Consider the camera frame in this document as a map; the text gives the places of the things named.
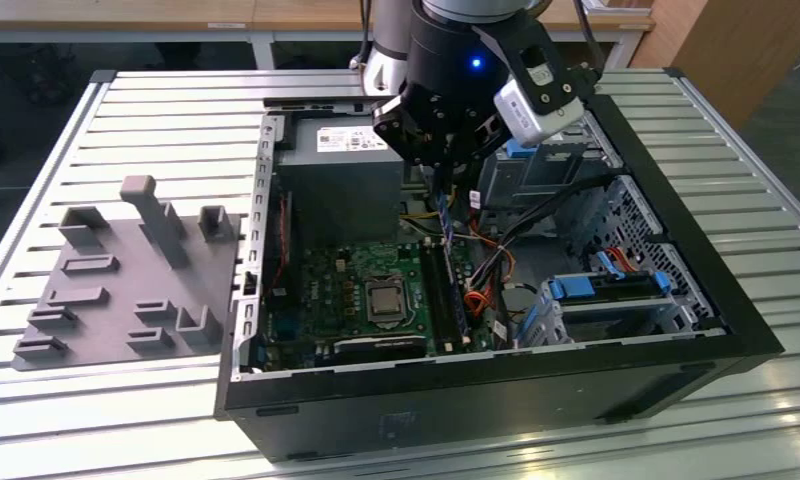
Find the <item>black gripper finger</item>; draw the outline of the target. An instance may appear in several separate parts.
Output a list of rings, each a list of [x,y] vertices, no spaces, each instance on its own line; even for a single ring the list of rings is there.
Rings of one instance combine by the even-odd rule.
[[[382,102],[374,110],[374,130],[407,164],[433,170],[429,189],[447,194],[446,136],[418,125],[402,97]]]
[[[453,159],[457,166],[453,183],[459,193],[466,194],[477,188],[486,161],[509,140],[510,129],[498,113],[491,115],[471,133],[455,138]]]

